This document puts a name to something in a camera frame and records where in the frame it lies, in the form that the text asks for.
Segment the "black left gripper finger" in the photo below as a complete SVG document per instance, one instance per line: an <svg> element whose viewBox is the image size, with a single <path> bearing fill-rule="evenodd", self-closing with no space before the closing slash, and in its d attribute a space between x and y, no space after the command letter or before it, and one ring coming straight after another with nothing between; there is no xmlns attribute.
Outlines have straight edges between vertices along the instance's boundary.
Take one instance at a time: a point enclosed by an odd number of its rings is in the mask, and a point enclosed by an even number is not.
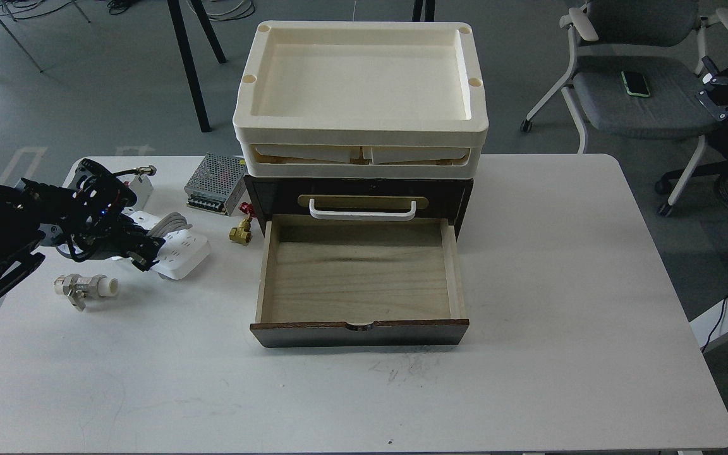
<svg viewBox="0 0 728 455"><path fill-rule="evenodd" d="M164 244L161 237L130 235L125 245L125 256L139 271L147 272L159 262L159 251Z"/></svg>

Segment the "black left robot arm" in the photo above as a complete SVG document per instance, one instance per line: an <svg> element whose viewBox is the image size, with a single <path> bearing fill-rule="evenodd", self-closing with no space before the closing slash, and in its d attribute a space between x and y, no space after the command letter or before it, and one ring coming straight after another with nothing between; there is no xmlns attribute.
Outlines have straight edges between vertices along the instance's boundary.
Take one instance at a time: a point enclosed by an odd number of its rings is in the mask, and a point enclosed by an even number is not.
<svg viewBox="0 0 728 455"><path fill-rule="evenodd" d="M127 257L141 271L156 264L162 235L123 214L138 197L92 159L81 159L66 188L31 179L0 185L0 297L44 261L37 247L60 248L75 262Z"/></svg>

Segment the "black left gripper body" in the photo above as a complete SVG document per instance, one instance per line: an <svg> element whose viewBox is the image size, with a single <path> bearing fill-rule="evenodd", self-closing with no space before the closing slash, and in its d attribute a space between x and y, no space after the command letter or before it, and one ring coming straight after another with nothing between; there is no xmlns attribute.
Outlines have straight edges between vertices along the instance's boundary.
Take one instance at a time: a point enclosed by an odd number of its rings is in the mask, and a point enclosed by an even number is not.
<svg viewBox="0 0 728 455"><path fill-rule="evenodd" d="M124 208L137 197L121 177L149 172L144 166L113 173L92 159L82 159L68 185L70 211L59 224L58 253L75 262L126 257L129 236L149 233L124 215Z"/></svg>

